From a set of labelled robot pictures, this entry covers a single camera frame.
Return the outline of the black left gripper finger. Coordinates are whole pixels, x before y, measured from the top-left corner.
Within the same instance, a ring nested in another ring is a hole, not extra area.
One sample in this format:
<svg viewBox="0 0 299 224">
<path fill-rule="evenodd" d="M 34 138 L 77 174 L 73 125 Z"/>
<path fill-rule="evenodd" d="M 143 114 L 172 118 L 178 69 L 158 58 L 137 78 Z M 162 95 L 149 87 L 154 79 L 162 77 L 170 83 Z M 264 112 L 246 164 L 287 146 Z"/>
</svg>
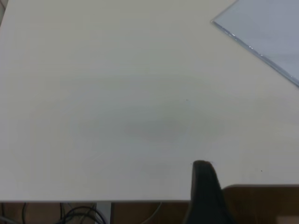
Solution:
<svg viewBox="0 0 299 224">
<path fill-rule="evenodd" d="M 185 224 L 235 224 L 212 164 L 195 161 L 192 165 L 191 202 Z"/>
</svg>

